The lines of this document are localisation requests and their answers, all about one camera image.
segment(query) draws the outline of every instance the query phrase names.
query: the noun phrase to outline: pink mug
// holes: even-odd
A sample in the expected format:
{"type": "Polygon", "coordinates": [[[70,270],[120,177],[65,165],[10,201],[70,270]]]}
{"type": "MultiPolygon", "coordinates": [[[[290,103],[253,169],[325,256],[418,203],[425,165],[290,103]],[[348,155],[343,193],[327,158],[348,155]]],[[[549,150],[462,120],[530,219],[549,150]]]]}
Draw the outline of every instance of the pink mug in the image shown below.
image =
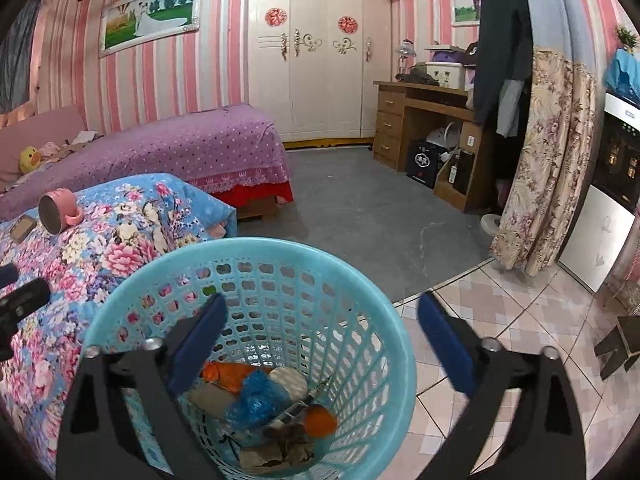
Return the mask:
{"type": "Polygon", "coordinates": [[[40,198],[38,214],[42,225],[52,235],[59,235],[84,219],[84,211],[78,206],[76,196],[66,187],[45,193],[40,198]]]}

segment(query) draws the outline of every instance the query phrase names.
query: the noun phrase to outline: potted plant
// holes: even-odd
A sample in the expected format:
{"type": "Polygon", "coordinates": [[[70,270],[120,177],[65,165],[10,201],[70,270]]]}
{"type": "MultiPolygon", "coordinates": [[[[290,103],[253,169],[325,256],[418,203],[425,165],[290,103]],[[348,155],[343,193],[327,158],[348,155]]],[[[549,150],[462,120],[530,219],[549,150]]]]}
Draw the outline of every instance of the potted plant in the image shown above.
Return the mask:
{"type": "Polygon", "coordinates": [[[632,33],[628,28],[624,25],[616,25],[616,36],[622,43],[622,48],[624,48],[629,54],[633,54],[636,46],[638,46],[638,35],[632,33]]]}

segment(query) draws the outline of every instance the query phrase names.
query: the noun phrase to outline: metal screw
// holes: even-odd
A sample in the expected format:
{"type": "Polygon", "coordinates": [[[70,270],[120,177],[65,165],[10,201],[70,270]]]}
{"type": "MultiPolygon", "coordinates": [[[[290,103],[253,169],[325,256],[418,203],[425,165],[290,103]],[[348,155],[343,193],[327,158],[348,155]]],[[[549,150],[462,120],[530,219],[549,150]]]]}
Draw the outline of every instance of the metal screw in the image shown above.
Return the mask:
{"type": "Polygon", "coordinates": [[[162,348],[164,341],[160,337],[152,337],[151,339],[147,339],[142,343],[142,348],[145,350],[158,350],[162,348]]]}
{"type": "Polygon", "coordinates": [[[493,337],[485,337],[482,339],[482,348],[489,352],[498,352],[502,348],[502,345],[497,339],[493,337]]]}
{"type": "Polygon", "coordinates": [[[560,352],[558,352],[557,349],[555,349],[553,346],[545,346],[542,349],[542,353],[545,355],[545,357],[548,357],[549,359],[559,359],[560,358],[560,352]]]}
{"type": "Polygon", "coordinates": [[[99,346],[89,346],[84,352],[84,356],[88,359],[93,359],[94,357],[98,357],[102,353],[102,349],[99,346]]]}

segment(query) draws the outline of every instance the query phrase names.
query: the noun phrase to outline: blue floral quilt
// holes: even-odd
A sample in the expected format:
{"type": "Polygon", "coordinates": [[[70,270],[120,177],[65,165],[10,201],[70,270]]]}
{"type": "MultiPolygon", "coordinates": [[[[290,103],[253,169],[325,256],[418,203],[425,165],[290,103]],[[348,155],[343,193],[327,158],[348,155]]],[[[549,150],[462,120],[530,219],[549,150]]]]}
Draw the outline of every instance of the blue floral quilt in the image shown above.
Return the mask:
{"type": "MultiPolygon", "coordinates": [[[[0,224],[0,265],[20,280],[0,295],[43,277],[51,302],[20,324],[15,357],[1,364],[0,397],[36,459],[52,476],[66,394],[84,332],[108,295],[140,267],[187,244],[210,240],[222,224],[236,236],[236,211],[169,174],[132,176],[78,192],[84,221],[59,236],[42,224],[19,245],[13,222],[0,224]]],[[[37,210],[27,211],[38,219],[37,210]]]]}

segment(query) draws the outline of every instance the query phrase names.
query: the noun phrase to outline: striped wall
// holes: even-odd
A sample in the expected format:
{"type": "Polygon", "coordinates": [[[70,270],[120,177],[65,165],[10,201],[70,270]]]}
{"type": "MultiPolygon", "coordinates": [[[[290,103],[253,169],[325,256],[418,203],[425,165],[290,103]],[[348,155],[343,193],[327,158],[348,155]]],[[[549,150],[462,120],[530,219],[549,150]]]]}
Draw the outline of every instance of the striped wall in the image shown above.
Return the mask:
{"type": "MultiPolygon", "coordinates": [[[[596,73],[604,74],[618,47],[616,24],[622,23],[632,30],[633,25],[617,0],[583,0],[583,4],[593,33],[596,73]]],[[[478,40],[479,27],[451,25],[451,0],[392,0],[391,6],[394,47],[404,38],[414,41],[416,61],[427,60],[429,53],[424,48],[436,41],[466,48],[478,40]]]]}
{"type": "Polygon", "coordinates": [[[38,112],[76,104],[87,127],[136,124],[247,99],[247,0],[201,0],[200,30],[98,57],[102,8],[49,0],[38,112]]]}

